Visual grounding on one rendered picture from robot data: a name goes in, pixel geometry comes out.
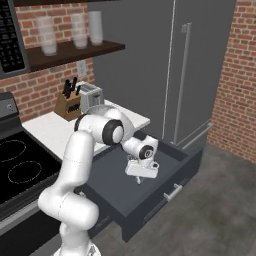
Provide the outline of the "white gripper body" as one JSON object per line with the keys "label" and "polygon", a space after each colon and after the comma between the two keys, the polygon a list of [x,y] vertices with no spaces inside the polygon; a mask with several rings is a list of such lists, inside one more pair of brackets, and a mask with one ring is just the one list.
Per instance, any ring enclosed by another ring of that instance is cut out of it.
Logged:
{"label": "white gripper body", "polygon": [[156,178],[158,175],[159,164],[151,162],[148,167],[143,167],[136,160],[129,160],[125,173],[130,176]]}

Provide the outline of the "grey fridge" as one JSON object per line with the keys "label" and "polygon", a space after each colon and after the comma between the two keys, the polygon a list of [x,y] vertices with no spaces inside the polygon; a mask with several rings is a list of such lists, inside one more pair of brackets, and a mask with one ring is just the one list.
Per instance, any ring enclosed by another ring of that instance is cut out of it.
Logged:
{"label": "grey fridge", "polygon": [[186,34],[191,37],[178,130],[180,148],[211,123],[237,0],[91,3],[106,40],[125,49],[93,60],[95,83],[113,103],[150,119],[146,132],[173,143]]}

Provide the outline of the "black microwave oven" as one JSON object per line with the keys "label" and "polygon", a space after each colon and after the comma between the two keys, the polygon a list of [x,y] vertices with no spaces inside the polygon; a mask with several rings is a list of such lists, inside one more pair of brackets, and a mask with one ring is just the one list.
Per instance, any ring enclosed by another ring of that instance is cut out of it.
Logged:
{"label": "black microwave oven", "polygon": [[0,79],[29,71],[13,0],[0,0]]}

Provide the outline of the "silver toaster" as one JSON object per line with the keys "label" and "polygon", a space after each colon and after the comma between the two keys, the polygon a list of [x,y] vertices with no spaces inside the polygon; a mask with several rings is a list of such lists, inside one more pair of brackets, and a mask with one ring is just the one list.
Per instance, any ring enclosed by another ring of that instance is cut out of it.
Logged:
{"label": "silver toaster", "polygon": [[85,113],[90,107],[104,103],[103,90],[95,85],[83,83],[79,92],[81,111]]}

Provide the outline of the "dark grey open drawer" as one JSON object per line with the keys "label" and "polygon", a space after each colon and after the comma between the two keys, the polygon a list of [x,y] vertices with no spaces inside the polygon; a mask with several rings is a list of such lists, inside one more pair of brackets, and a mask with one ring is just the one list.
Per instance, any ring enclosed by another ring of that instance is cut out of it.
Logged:
{"label": "dark grey open drawer", "polygon": [[160,142],[155,178],[127,175],[127,153],[119,145],[97,154],[89,180],[76,189],[99,207],[99,220],[89,235],[96,236],[114,222],[121,227],[122,239],[129,241],[198,172],[202,153],[201,147],[183,151]]}

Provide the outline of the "dark wooden shelf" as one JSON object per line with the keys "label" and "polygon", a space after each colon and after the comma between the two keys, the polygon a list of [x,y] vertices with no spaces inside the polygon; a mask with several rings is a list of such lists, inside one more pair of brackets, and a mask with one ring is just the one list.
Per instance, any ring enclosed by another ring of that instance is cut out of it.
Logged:
{"label": "dark wooden shelf", "polygon": [[40,47],[27,49],[26,53],[30,70],[35,72],[124,49],[124,44],[106,40],[104,40],[103,44],[100,46],[94,46],[88,43],[85,49],[76,49],[74,44],[68,41],[57,45],[57,54],[54,56],[45,56]]}

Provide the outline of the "wooden knife block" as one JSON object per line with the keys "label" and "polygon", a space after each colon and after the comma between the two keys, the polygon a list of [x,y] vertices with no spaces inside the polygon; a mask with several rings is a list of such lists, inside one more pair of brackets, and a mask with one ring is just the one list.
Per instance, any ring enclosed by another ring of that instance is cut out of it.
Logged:
{"label": "wooden knife block", "polygon": [[66,80],[64,89],[59,93],[54,112],[67,121],[74,120],[81,115],[80,86],[76,86],[77,78]]}

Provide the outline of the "stack of clear cups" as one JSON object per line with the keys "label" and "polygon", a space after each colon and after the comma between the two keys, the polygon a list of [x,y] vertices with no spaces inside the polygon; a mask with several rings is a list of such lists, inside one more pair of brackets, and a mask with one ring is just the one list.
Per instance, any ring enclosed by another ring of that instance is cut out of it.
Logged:
{"label": "stack of clear cups", "polygon": [[36,18],[41,49],[45,56],[57,53],[57,43],[52,18],[40,16]]}
{"label": "stack of clear cups", "polygon": [[100,45],[103,42],[103,28],[100,11],[90,11],[89,18],[89,32],[90,40],[94,45]]}
{"label": "stack of clear cups", "polygon": [[72,38],[77,49],[87,47],[86,26],[83,13],[74,13],[71,15]]}

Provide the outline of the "black stove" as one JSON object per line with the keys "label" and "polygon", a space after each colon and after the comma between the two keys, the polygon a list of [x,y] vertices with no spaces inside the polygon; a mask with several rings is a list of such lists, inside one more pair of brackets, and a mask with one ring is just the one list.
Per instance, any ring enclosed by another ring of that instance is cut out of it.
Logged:
{"label": "black stove", "polygon": [[60,223],[37,207],[61,160],[23,128],[12,93],[0,93],[0,256],[30,256]]}

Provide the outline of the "white wall socket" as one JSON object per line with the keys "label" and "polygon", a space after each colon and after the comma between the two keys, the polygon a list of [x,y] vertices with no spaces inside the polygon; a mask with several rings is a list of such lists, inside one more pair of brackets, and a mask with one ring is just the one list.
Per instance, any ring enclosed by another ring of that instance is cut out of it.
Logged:
{"label": "white wall socket", "polygon": [[87,70],[86,70],[86,61],[85,60],[80,60],[76,63],[77,65],[77,74],[78,77],[84,77],[87,75]]}

